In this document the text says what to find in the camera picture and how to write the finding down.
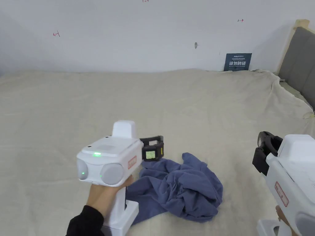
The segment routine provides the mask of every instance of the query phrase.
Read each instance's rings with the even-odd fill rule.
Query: hand
[[[86,203],[88,206],[93,207],[98,210],[103,217],[108,214],[110,210],[116,194],[119,190],[124,187],[131,185],[133,182],[132,175],[119,187],[109,187],[103,185],[91,185],[90,194],[88,198],[88,202]]]
[[[280,206],[276,206],[276,211],[277,211],[277,214],[278,214],[278,219],[279,221],[282,220],[284,223],[286,223],[286,225],[290,226],[287,218],[285,217],[284,213],[282,212]],[[291,232],[292,232],[292,236],[298,236],[294,230],[292,229],[292,227],[290,226],[291,228]]]

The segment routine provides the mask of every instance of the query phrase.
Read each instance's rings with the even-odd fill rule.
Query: sign with chinese text
[[[248,70],[251,58],[251,53],[227,53],[224,71]]]

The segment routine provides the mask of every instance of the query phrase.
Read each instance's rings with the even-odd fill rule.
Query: upholstered headboard
[[[298,90],[315,108],[315,34],[305,27],[294,30],[279,77]]]

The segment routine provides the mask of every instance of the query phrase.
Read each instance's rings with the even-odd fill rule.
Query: crumpled fabric
[[[194,155],[183,153],[182,158],[183,164],[168,159],[142,163],[140,179],[126,191],[127,200],[139,203],[133,224],[167,211],[196,222],[218,214],[223,195],[220,180]]]

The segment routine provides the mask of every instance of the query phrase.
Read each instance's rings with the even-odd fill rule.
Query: red arrow mark
[[[56,34],[53,33],[53,36],[56,36],[56,35],[58,35],[58,36],[60,37],[58,30],[57,30],[57,33],[56,33]]]

